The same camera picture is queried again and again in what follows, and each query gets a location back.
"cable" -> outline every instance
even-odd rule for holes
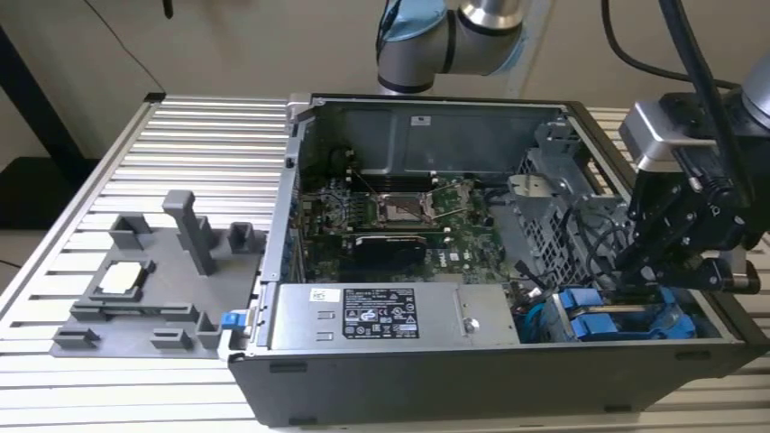
[[[380,59],[380,44],[382,42],[382,24],[385,22],[386,5],[389,5],[389,0],[384,0],[382,14],[380,15],[380,22],[376,24],[376,38],[373,39],[373,52],[377,61]]]
[[[591,263],[596,262],[596,265],[599,265],[599,268],[601,268],[601,272],[607,276],[611,276],[611,274],[612,274],[611,270],[608,270],[608,269],[605,270],[604,266],[599,263],[599,261],[596,261],[596,254],[599,253],[599,246],[604,243],[607,237],[609,237],[609,235],[612,235],[617,231],[624,233],[624,228],[617,227],[617,226],[611,226],[599,235],[599,237],[596,237],[596,240],[593,241],[592,246],[591,246],[591,251],[588,252],[588,258],[585,259],[585,267],[587,267],[589,273],[592,273]]]
[[[389,4],[389,0],[384,0],[384,10],[382,10],[382,17],[380,18],[380,25],[377,27],[376,32],[376,61],[380,60],[380,52],[382,51],[382,47],[385,46],[384,37],[389,29],[393,27],[393,22],[396,21],[397,17],[397,9],[400,9],[400,0],[396,0],[393,3],[393,7],[390,7],[389,11],[386,10],[386,6]]]
[[[631,66],[632,68],[635,68],[643,72],[647,72],[648,74],[652,74],[657,77],[669,78],[669,79],[673,79],[676,81],[691,82],[687,74],[681,74],[679,72],[673,72],[671,70],[660,69],[655,66],[651,66],[651,65],[637,61],[636,59],[633,59],[623,51],[623,49],[620,48],[620,45],[617,43],[617,39],[615,37],[615,30],[612,29],[612,20],[609,18],[609,2],[608,2],[608,0],[601,0],[601,25],[604,26],[604,37],[605,37],[605,41],[609,44],[609,48],[612,49],[612,52],[619,57],[619,59],[623,60],[628,66]],[[737,83],[732,83],[732,82],[724,81],[721,79],[715,80],[715,85],[719,88],[725,88],[725,89],[732,89],[732,88],[739,87]]]
[[[157,81],[157,78],[154,77],[154,75],[150,73],[150,71],[146,69],[146,67],[144,66],[144,63],[140,62],[140,60],[136,58],[136,56],[133,55],[133,53],[130,52],[130,50],[128,49],[128,47],[125,46],[125,44],[122,43],[122,41],[120,40],[120,37],[117,36],[116,31],[112,29],[112,26],[109,25],[109,23],[106,22],[106,20],[104,19],[104,17],[101,16],[101,14],[98,13],[98,11],[96,10],[96,8],[92,5],[92,2],[89,0],[82,0],[82,3],[90,8],[90,10],[93,11],[93,13],[96,14],[96,16],[98,17],[98,19],[101,20],[104,27],[106,27],[106,30],[112,33],[112,35],[116,38],[117,43],[120,44],[120,48],[122,48],[122,51],[126,53],[128,56],[130,56],[130,58],[133,59],[133,61],[136,61],[136,64],[140,65],[140,68],[144,69],[144,72],[146,72],[146,75],[149,76],[149,78],[152,79],[152,81],[154,81],[154,85],[157,85],[157,87],[160,88],[160,90],[165,93],[165,88],[162,87],[162,85],[160,84],[160,81]]]
[[[13,262],[9,262],[7,260],[0,259],[0,263],[3,264],[5,266],[10,266],[11,268],[21,269],[19,264],[14,264]]]
[[[745,164],[737,147],[737,140],[735,139],[735,134],[732,134],[727,110],[721,105],[721,97],[716,91],[708,64],[700,53],[700,48],[697,48],[684,7],[679,0],[659,0],[659,5],[677,56],[681,58],[684,69],[689,74],[703,111],[711,119],[721,166],[737,192],[737,205],[748,207],[753,199],[751,178],[744,170]]]

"white chip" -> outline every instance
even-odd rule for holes
[[[141,265],[137,262],[118,262],[109,265],[104,277],[98,282],[102,293],[124,294],[136,284],[141,274]]]

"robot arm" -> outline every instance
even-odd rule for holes
[[[489,75],[515,64],[524,41],[519,0],[390,0],[377,33],[380,93],[414,95],[434,74]]]
[[[615,260],[629,287],[656,282],[745,294],[760,289],[745,250],[770,229],[768,77],[770,55],[743,87],[716,99],[723,119],[696,86],[697,95],[636,103],[620,126],[639,165],[633,242]],[[735,148],[725,149],[717,122],[727,124]],[[701,258],[707,251],[719,257]]]

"floor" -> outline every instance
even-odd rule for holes
[[[0,260],[22,265],[43,236],[45,232],[37,230],[0,230]],[[0,263],[0,293],[17,270]]]

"blue latch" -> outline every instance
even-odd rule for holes
[[[242,331],[245,329],[245,313],[224,313],[220,323],[222,329]]]

